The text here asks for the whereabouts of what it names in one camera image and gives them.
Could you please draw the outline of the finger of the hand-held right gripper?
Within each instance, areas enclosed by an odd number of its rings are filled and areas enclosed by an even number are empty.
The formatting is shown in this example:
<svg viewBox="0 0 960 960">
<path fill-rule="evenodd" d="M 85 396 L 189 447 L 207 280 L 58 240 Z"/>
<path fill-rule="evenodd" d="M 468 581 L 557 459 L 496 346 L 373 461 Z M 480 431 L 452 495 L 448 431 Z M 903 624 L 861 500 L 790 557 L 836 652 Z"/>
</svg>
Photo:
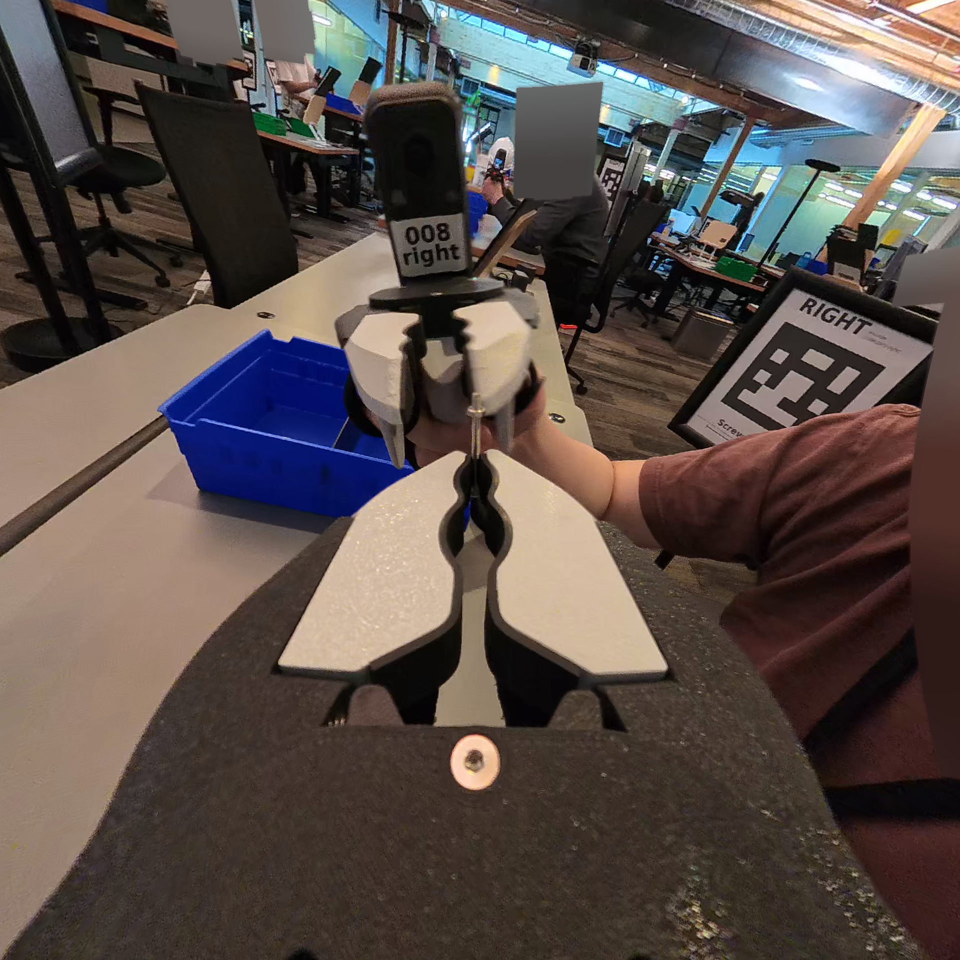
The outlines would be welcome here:
<svg viewBox="0 0 960 960">
<path fill-rule="evenodd" d="M 422 320 L 412 311 L 348 310 L 342 350 L 349 367 L 343 400 L 359 429 L 384 440 L 390 462 L 421 465 L 409 432 L 419 417 L 420 361 L 426 351 Z"/>
<path fill-rule="evenodd" d="M 517 396 L 531 364 L 533 327 L 510 298 L 492 298 L 454 311 L 460 324 L 466 395 L 478 391 L 494 421 L 498 450 L 514 442 Z"/>
</svg>

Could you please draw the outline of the wooden office desk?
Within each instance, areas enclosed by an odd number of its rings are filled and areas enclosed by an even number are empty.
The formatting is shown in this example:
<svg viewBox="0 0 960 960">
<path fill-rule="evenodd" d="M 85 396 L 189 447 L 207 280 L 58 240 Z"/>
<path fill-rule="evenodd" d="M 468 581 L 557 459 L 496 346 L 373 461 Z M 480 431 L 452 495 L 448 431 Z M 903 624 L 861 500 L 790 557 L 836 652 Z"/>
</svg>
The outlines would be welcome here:
<svg viewBox="0 0 960 960">
<path fill-rule="evenodd" d="M 717 305 L 722 292 L 730 292 L 754 304 L 758 304 L 766 295 L 765 285 L 717 272 L 710 266 L 702 265 L 689 254 L 679 251 L 677 247 L 667 245 L 657 236 L 651 239 L 651 243 L 656 254 L 666 257 L 671 262 L 660 292 L 651 307 L 654 318 L 666 316 L 668 307 L 684 282 L 708 288 L 709 295 L 704 304 L 706 309 L 712 309 Z"/>
</svg>

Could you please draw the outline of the wooden standing desk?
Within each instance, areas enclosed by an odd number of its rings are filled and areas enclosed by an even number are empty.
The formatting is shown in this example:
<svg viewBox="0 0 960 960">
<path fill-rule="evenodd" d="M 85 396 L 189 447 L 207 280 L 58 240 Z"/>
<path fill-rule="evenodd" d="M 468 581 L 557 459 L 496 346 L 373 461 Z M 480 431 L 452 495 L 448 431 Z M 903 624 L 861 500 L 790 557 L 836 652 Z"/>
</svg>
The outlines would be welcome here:
<svg viewBox="0 0 960 960">
<path fill-rule="evenodd" d="M 259 128 L 256 133 L 270 164 L 280 204 L 288 221 L 291 221 L 292 218 L 290 194 L 287 188 L 289 162 L 283 157 L 286 154 L 302 154 L 316 159 L 316 162 L 323 169 L 323 177 L 320 179 L 320 186 L 317 189 L 316 203 L 312 206 L 302 206 L 298 211 L 310 213 L 336 224 L 351 222 L 349 217 L 333 212 L 331 209 L 330 170 L 335 167 L 352 169 L 359 161 L 359 150 L 331 144 L 324 139 L 304 137 L 296 133 L 280 135 Z"/>
</svg>

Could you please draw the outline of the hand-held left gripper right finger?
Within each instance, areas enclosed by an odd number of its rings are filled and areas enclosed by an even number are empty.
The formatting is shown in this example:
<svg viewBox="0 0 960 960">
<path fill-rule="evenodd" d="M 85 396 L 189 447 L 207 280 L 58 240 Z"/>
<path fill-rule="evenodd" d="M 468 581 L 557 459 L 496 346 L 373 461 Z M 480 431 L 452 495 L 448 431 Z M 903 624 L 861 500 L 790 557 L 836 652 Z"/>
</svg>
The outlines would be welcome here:
<svg viewBox="0 0 960 960">
<path fill-rule="evenodd" d="M 499 451 L 480 461 L 492 562 L 484 647 L 507 726 L 546 726 L 575 691 L 658 683 L 669 667 L 593 515 Z"/>
</svg>

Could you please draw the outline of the person's right forearm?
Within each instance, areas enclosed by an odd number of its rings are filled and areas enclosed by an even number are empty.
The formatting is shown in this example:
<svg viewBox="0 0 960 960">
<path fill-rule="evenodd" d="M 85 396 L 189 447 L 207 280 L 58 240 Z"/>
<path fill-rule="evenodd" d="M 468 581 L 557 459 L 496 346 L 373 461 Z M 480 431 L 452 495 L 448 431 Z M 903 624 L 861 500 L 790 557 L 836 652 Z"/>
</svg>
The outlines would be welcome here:
<svg viewBox="0 0 960 960">
<path fill-rule="evenodd" d="M 721 626 L 801 738 L 873 694 L 913 632 L 911 469 L 919 410 L 882 405 L 646 461 L 559 436 L 558 486 L 649 549 L 739 564 Z"/>
</svg>

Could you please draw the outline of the grey box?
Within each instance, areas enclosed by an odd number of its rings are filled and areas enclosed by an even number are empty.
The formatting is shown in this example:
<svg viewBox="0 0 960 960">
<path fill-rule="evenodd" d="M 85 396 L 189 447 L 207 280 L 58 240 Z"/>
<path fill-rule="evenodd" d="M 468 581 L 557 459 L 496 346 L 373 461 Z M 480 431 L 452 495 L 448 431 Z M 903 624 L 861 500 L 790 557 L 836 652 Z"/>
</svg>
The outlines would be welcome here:
<svg viewBox="0 0 960 960">
<path fill-rule="evenodd" d="M 690 307 L 679 321 L 670 345 L 679 354 L 711 361 L 737 325 L 726 315 L 703 307 Z"/>
</svg>

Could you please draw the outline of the person's right hand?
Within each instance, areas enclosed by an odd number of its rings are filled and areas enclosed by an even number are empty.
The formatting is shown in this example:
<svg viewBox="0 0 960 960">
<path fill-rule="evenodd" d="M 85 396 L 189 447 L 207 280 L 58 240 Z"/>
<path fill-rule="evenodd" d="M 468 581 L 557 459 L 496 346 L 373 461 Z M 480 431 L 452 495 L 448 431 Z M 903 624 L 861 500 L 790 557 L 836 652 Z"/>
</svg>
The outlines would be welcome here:
<svg viewBox="0 0 960 960">
<path fill-rule="evenodd" d="M 591 469 L 596 450 L 570 437 L 546 411 L 546 383 L 540 381 L 535 394 L 514 420 L 510 457 L 534 473 L 558 486 L 570 483 Z M 421 414 L 407 435 L 414 445 L 420 466 L 440 459 L 451 452 L 469 453 L 472 449 L 472 428 L 468 424 L 442 423 L 428 414 Z"/>
</svg>

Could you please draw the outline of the black floor lamp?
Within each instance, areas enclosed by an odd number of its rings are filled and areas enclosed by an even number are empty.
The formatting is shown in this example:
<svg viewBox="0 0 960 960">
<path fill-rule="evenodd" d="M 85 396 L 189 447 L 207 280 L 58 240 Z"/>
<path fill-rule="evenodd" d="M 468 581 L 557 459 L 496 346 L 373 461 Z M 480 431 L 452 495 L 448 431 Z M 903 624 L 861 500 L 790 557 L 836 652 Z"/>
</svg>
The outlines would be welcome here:
<svg viewBox="0 0 960 960">
<path fill-rule="evenodd" d="M 817 184 L 821 175 L 822 174 L 833 175 L 838 173 L 841 170 L 841 167 L 838 164 L 835 164 L 827 160 L 818 159 L 818 158 L 807 158 L 805 160 L 805 166 L 812 171 L 812 174 L 810 175 L 810 178 L 807 184 L 803 187 L 802 191 L 798 195 L 798 198 L 794 203 L 793 207 L 791 208 L 789 214 L 785 217 L 782 225 L 774 234 L 769 246 L 767 246 L 766 250 L 764 251 L 762 258 L 759 259 L 758 266 L 760 268 L 766 266 L 766 264 L 773 258 L 773 255 L 776 252 L 776 249 L 779 245 L 779 241 L 781 240 L 788 226 L 791 224 L 791 221 L 794 219 L 794 217 L 800 210 L 804 201 L 810 195 L 812 188 Z"/>
</svg>

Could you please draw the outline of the grey board on stand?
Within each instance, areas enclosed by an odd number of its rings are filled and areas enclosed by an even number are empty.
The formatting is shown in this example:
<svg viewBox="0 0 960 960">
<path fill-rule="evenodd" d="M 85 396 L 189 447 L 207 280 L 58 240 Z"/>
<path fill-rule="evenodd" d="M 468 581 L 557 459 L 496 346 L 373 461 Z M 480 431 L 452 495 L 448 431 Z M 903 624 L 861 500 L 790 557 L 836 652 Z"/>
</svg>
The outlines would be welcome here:
<svg viewBox="0 0 960 960">
<path fill-rule="evenodd" d="M 2 350 L 20 371 L 37 374 L 124 334 L 104 313 L 66 193 L 103 158 L 50 2 L 2 2 L 1 79 L 2 207 L 45 309 L 41 318 L 4 329 Z M 30 178 L 83 317 L 67 315 L 14 185 L 13 167 Z"/>
</svg>

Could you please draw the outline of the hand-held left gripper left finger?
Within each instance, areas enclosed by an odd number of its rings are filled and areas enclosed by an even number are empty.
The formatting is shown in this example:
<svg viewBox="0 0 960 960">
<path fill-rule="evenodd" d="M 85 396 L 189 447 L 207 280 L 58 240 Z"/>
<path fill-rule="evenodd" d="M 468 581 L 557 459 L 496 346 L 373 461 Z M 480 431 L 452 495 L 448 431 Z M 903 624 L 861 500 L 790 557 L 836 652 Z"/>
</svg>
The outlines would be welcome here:
<svg viewBox="0 0 960 960">
<path fill-rule="evenodd" d="M 283 675 L 386 689 L 432 726 L 459 666 L 472 468 L 454 453 L 388 486 L 351 518 L 279 656 Z"/>
</svg>

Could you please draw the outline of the blue plastic bin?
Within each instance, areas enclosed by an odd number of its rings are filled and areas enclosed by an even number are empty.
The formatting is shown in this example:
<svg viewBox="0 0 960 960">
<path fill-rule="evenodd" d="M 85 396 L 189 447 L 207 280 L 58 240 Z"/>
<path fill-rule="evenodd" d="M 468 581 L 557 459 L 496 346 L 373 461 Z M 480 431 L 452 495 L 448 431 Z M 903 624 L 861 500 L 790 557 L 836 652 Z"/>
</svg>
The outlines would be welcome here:
<svg viewBox="0 0 960 960">
<path fill-rule="evenodd" d="M 331 449 L 349 413 L 341 348 L 268 330 L 225 354 L 159 407 L 197 487 L 332 518 L 350 517 L 413 474 L 380 435 Z"/>
</svg>

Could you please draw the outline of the black mesh office chair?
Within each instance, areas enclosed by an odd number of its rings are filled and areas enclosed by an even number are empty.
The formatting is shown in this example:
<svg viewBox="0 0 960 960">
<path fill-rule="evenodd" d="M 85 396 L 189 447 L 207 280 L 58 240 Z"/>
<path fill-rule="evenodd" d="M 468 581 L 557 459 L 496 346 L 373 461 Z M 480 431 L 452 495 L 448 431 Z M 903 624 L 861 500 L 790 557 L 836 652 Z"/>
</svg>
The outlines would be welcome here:
<svg viewBox="0 0 960 960">
<path fill-rule="evenodd" d="M 296 239 L 250 108 L 135 83 L 153 143 L 210 276 L 234 308 L 294 277 Z"/>
</svg>

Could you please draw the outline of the person's maroon shirt torso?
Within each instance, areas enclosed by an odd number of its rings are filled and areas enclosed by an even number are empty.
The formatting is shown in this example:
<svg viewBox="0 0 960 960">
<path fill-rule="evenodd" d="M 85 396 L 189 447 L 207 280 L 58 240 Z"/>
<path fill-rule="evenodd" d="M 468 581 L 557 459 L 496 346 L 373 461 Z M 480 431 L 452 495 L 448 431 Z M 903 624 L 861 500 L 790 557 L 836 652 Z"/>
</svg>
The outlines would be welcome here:
<svg viewBox="0 0 960 960">
<path fill-rule="evenodd" d="M 930 958 L 959 957 L 958 784 L 921 726 L 859 725 L 805 742 L 834 820 L 873 886 Z"/>
</svg>

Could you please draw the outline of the black swivel office chair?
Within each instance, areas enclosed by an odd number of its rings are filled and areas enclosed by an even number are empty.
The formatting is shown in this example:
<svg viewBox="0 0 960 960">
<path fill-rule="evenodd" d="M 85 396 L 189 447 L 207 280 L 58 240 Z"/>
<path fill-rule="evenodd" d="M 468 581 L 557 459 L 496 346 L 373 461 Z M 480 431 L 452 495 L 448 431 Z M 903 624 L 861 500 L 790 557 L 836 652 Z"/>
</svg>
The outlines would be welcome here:
<svg viewBox="0 0 960 960">
<path fill-rule="evenodd" d="M 156 286 L 166 289 L 171 285 L 166 270 L 140 249 L 141 246 L 146 246 L 160 250 L 162 245 L 114 226 L 104 206 L 104 198 L 107 197 L 111 199 L 118 213 L 131 214 L 134 210 L 127 193 L 135 188 L 156 186 L 165 179 L 161 162 L 144 153 L 114 144 L 114 106 L 117 103 L 136 106 L 138 99 L 122 92 L 90 85 L 84 86 L 83 91 L 96 99 L 102 127 L 102 143 L 98 147 L 102 163 L 96 169 L 79 176 L 74 183 L 78 195 L 92 201 L 97 210 L 96 224 L 78 229 L 83 254 L 90 258 L 103 251 L 111 258 L 119 258 L 123 251 L 153 270 Z"/>
</svg>

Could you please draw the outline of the black framed tag poster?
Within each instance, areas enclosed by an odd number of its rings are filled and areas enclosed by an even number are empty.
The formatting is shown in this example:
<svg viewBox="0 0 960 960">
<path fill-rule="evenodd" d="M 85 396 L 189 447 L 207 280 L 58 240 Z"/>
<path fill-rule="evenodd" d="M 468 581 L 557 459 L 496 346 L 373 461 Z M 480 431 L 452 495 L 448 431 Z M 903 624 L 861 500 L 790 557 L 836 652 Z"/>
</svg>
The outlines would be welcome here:
<svg viewBox="0 0 960 960">
<path fill-rule="evenodd" d="M 696 450 L 884 403 L 919 406 L 938 319 L 792 268 L 668 429 Z"/>
</svg>

